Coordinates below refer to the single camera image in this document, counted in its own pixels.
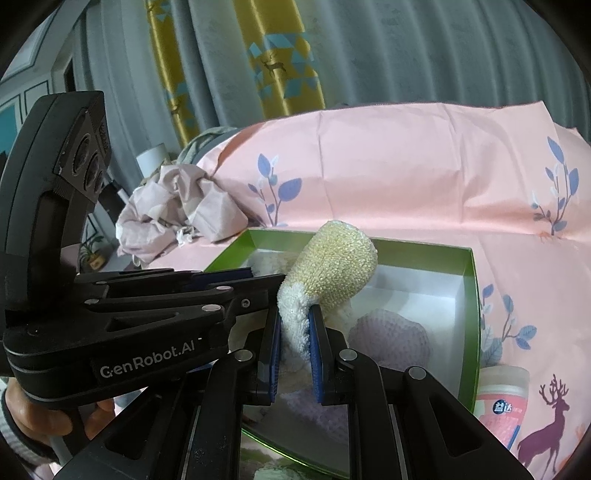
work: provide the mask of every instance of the purple knit fabric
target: purple knit fabric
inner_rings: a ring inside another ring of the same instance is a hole
[[[349,332],[349,346],[382,367],[400,371],[413,365],[426,367],[431,355],[427,332],[422,325],[381,309],[359,319]],[[316,403],[311,388],[282,395],[282,398],[296,415],[314,422],[332,440],[348,443],[346,406],[323,407]]]

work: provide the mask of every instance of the potted plant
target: potted plant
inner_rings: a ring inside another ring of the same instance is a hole
[[[92,271],[96,271],[105,265],[106,259],[98,248],[98,244],[103,240],[104,237],[102,235],[96,235],[82,244],[80,247],[81,270],[86,270],[84,267],[87,266]]]

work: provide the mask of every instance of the yellow curtain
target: yellow curtain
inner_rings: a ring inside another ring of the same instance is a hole
[[[150,36],[160,81],[181,147],[199,135],[193,104],[189,98],[183,65],[174,33],[173,17],[168,0],[146,0]]]
[[[323,109],[295,0],[233,0],[265,118]]]

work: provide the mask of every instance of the pink label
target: pink label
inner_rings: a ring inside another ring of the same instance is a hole
[[[517,395],[484,394],[476,397],[474,415],[510,449],[517,438],[527,400]]]

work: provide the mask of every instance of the camera lens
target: camera lens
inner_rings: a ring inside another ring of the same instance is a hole
[[[74,155],[74,162],[72,163],[72,173],[77,175],[80,171],[82,165],[86,163],[88,159],[88,148],[90,146],[90,136],[85,135],[78,145],[78,149],[76,150],[76,155]]]
[[[84,178],[84,189],[88,190],[88,188],[92,185],[92,182],[96,179],[96,175],[99,172],[99,154],[95,152],[90,159],[90,163],[88,165],[88,170],[86,170],[86,177]]]
[[[103,173],[100,172],[97,177],[96,177],[96,182],[95,182],[95,193],[99,193],[100,192],[100,188],[103,186]]]

